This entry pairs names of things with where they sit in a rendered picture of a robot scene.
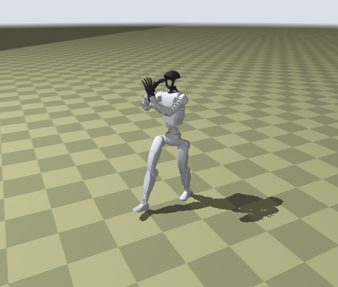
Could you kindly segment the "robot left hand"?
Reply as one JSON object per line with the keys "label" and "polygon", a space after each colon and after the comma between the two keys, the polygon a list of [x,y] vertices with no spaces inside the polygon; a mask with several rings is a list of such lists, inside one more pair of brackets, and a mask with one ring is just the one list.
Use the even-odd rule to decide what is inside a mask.
{"label": "robot left hand", "polygon": [[[146,79],[147,79],[147,81],[146,81]],[[146,90],[146,92],[148,93],[148,100],[150,101],[150,98],[149,97],[151,97],[151,96],[155,96],[155,94],[154,94],[154,89],[155,89],[155,81],[153,82],[153,84],[152,84],[152,79],[151,79],[151,77],[149,77],[149,79],[150,79],[150,81],[149,81],[149,79],[148,79],[148,77],[146,77],[146,79],[144,78],[144,81],[142,80],[142,83],[143,83],[143,85],[144,85],[144,87],[145,87],[145,90]],[[145,83],[146,83],[146,85],[145,85]],[[148,85],[149,84],[149,85]],[[156,100],[156,98],[155,98],[155,100]]]}

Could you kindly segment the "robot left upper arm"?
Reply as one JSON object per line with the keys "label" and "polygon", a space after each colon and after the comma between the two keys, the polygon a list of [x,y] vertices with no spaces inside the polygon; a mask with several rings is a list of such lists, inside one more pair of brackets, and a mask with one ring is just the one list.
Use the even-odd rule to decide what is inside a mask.
{"label": "robot left upper arm", "polygon": [[173,113],[171,115],[168,115],[168,114],[164,114],[165,116],[172,116],[176,111],[178,111],[183,105],[187,104],[188,103],[188,98],[186,97],[185,94],[181,94],[179,97],[178,97],[178,100],[176,102],[173,103],[171,109],[173,110]]}

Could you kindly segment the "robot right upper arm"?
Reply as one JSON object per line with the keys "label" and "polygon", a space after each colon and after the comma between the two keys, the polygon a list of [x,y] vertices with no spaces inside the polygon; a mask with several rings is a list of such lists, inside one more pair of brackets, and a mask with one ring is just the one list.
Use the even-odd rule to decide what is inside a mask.
{"label": "robot right upper arm", "polygon": [[[157,103],[158,103],[158,102],[161,102],[161,96],[162,96],[163,93],[164,93],[163,91],[159,91],[159,92],[157,92],[157,94],[155,95],[155,98],[156,98],[156,102],[157,102]],[[143,104],[142,104],[142,108],[143,108],[145,111],[148,111],[148,110],[151,109],[150,105],[149,105],[149,106],[144,106]]]}

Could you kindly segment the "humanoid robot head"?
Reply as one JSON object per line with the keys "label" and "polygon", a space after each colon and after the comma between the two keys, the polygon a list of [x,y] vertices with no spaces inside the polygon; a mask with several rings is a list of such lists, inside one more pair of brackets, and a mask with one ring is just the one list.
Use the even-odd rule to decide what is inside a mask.
{"label": "humanoid robot head", "polygon": [[[173,92],[173,90],[176,90],[176,86],[174,86],[174,82],[176,79],[180,78],[180,74],[176,71],[168,71],[167,73],[164,74],[164,78],[166,79],[165,81],[165,85],[168,89],[170,89],[170,91],[168,92],[169,94],[172,94],[172,93],[176,93],[176,92]],[[169,86],[167,84],[167,80],[171,80],[172,81],[172,84],[171,86]],[[178,91],[179,92],[179,91]]]}

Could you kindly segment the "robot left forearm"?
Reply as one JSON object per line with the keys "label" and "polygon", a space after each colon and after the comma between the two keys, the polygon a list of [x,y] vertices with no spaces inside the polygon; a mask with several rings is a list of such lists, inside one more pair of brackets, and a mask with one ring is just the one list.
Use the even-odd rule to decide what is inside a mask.
{"label": "robot left forearm", "polygon": [[171,108],[157,103],[155,100],[155,96],[151,96],[149,98],[150,98],[150,102],[149,102],[150,107],[155,108],[155,110],[157,110],[160,114],[164,113],[164,114],[171,115],[173,113],[173,110]]}

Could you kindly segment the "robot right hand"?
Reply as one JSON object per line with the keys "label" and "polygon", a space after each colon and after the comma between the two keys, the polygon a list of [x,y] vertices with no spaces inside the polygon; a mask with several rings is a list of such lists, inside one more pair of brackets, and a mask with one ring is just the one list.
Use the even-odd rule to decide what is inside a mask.
{"label": "robot right hand", "polygon": [[158,81],[155,83],[155,88],[158,86],[158,84],[163,83],[163,82],[165,82],[165,81],[166,81],[165,78],[161,78],[160,80],[158,80]]}

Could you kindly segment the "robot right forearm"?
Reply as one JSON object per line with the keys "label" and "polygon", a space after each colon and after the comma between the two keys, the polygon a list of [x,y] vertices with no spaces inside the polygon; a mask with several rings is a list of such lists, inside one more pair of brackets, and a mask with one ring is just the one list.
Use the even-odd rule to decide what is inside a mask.
{"label": "robot right forearm", "polygon": [[142,104],[144,105],[144,106],[149,106],[149,100],[148,100],[148,93],[146,92],[146,95],[145,95],[145,97],[144,97],[144,99],[143,99],[143,101],[142,101]]}

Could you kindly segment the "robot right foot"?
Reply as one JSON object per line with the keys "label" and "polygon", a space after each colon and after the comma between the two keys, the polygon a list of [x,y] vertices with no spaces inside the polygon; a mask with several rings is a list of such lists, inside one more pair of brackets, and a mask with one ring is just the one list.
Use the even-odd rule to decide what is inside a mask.
{"label": "robot right foot", "polygon": [[144,210],[149,210],[149,204],[148,203],[147,203],[146,206],[141,203],[137,207],[133,208],[133,211],[135,211],[135,212],[143,212]]}

